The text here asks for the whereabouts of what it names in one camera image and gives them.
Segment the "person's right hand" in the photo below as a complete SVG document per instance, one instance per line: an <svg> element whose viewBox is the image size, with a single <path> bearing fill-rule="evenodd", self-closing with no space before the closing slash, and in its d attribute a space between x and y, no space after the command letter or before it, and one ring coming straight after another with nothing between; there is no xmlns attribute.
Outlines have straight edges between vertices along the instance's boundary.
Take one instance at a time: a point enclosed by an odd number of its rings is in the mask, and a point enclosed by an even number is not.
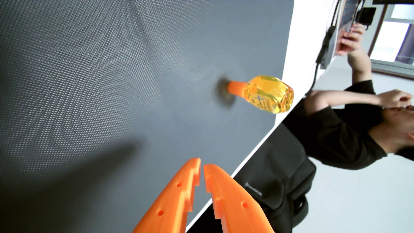
<svg viewBox="0 0 414 233"><path fill-rule="evenodd" d="M360 50L364 34L364 25L360 23L353 24L349 31L345 31L342 36L339 37L339 48L336 50L335 54L338 56L347 56Z"/></svg>

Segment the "person's left hand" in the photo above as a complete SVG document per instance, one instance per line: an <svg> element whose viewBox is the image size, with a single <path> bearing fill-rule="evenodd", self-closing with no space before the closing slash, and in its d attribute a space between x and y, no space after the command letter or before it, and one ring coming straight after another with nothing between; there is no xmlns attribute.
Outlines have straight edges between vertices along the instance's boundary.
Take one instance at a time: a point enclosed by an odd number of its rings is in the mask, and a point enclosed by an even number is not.
<svg viewBox="0 0 414 233"><path fill-rule="evenodd" d="M413 95L398 89L380 93L377 96L383 108L407 107L411 105L413 99Z"/></svg>

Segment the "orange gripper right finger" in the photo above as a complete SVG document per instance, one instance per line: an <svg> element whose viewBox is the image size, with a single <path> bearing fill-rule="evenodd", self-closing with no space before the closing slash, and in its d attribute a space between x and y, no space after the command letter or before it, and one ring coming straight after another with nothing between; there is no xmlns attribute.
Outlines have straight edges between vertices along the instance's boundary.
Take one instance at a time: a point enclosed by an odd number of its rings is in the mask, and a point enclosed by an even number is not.
<svg viewBox="0 0 414 233"><path fill-rule="evenodd" d="M261 206L239 183L217 165L203 168L215 219L221 220L224 233L274 233Z"/></svg>

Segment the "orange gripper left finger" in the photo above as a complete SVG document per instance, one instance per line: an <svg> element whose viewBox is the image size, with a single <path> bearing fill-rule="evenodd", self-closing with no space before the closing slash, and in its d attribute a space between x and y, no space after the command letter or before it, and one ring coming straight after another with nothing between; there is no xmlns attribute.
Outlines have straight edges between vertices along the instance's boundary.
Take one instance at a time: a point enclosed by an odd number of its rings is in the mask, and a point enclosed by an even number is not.
<svg viewBox="0 0 414 233"><path fill-rule="evenodd" d="M185 233L200 181L200 158L189 159L166 185L133 233Z"/></svg>

